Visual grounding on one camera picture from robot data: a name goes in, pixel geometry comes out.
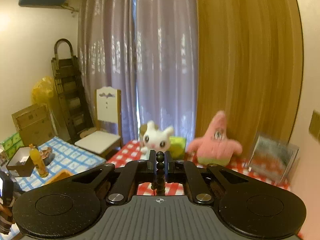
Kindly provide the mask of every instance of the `pink starfish plush toy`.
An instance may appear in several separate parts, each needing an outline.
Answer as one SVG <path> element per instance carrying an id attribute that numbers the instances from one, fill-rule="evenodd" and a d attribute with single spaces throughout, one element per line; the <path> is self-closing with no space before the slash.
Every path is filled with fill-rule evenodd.
<path id="1" fill-rule="evenodd" d="M 187 152 L 196 152 L 201 164 L 217 163 L 226 166 L 233 153 L 240 155 L 242 146 L 238 141 L 227 138 L 227 118 L 223 111 L 212 118 L 203 137 L 194 139 Z"/>

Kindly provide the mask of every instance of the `white chair cushion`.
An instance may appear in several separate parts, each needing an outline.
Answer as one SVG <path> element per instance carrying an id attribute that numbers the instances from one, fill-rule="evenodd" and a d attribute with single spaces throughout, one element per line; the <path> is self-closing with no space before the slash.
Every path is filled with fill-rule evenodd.
<path id="1" fill-rule="evenodd" d="M 120 136 L 116 134 L 96 131 L 75 142 L 75 145 L 90 152 L 102 154 L 119 138 Z"/>

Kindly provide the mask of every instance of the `gray ribbed surface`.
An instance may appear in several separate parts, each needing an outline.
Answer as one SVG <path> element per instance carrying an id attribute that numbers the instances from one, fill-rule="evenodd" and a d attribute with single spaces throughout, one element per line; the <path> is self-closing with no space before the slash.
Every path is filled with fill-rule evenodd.
<path id="1" fill-rule="evenodd" d="M 187 196 L 134 196 L 123 206 L 109 207 L 103 217 L 70 240 L 212 239 L 245 240 L 217 218 L 209 207 L 193 205 Z M 291 236 L 287 240 L 298 240 Z"/>

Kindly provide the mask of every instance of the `blue checkered tablecloth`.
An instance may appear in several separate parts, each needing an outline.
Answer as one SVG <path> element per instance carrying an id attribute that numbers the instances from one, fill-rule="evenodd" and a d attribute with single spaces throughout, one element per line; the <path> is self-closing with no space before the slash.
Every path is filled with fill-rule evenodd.
<path id="1" fill-rule="evenodd" d="M 63 169 L 66 169 L 73 174 L 77 174 L 106 161 L 97 155 L 63 141 L 58 137 L 54 137 L 50 141 L 39 146 L 39 149 L 43 150 L 47 147 L 52 147 L 52 152 L 55 154 L 54 160 L 47 166 L 49 175 L 45 178 L 41 178 L 35 168 L 30 177 L 15 178 L 22 190 L 28 191 L 44 185 L 47 180 Z M 16 224 L 13 224 L 8 235 L 0 234 L 0 240 L 10 240 L 18 233 L 18 227 Z"/>

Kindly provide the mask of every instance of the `green sponge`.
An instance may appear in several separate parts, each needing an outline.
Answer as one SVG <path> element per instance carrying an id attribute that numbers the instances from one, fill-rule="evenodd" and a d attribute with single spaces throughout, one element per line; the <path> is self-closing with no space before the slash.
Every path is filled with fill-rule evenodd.
<path id="1" fill-rule="evenodd" d="M 224 158 L 224 159 L 214 159 L 214 158 L 204 158 L 204 157 L 197 157 L 198 163 L 208 165 L 209 163 L 216 163 L 221 166 L 227 166 L 230 162 L 230 158 Z"/>
<path id="2" fill-rule="evenodd" d="M 170 136 L 169 151 L 174 160 L 183 160 L 187 139 L 184 137 Z"/>

